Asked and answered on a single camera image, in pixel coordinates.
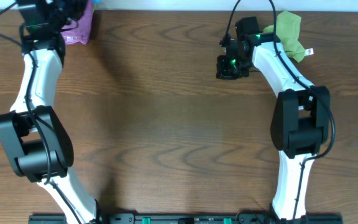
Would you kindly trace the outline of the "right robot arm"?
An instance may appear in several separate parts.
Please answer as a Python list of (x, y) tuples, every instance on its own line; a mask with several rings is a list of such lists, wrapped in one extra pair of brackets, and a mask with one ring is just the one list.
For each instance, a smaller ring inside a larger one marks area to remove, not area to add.
[(277, 98), (270, 136), (280, 161), (273, 217), (276, 223), (312, 223), (305, 195), (311, 165), (328, 138), (329, 91), (297, 70), (279, 38), (262, 33), (255, 16), (240, 19), (235, 29), (235, 39), (226, 33), (219, 43), (225, 53), (217, 57), (216, 77), (245, 78), (254, 67), (267, 80)]

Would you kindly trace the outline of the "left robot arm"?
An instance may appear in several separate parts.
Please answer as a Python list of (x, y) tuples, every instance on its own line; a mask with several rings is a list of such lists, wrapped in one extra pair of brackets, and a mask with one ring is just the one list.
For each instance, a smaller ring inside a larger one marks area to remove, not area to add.
[(16, 1), (25, 70), (19, 94), (0, 114), (0, 141), (14, 173), (46, 190), (63, 210), (62, 223), (102, 223), (97, 200), (79, 180), (68, 133), (53, 109), (63, 70), (62, 33), (85, 13), (86, 1)]

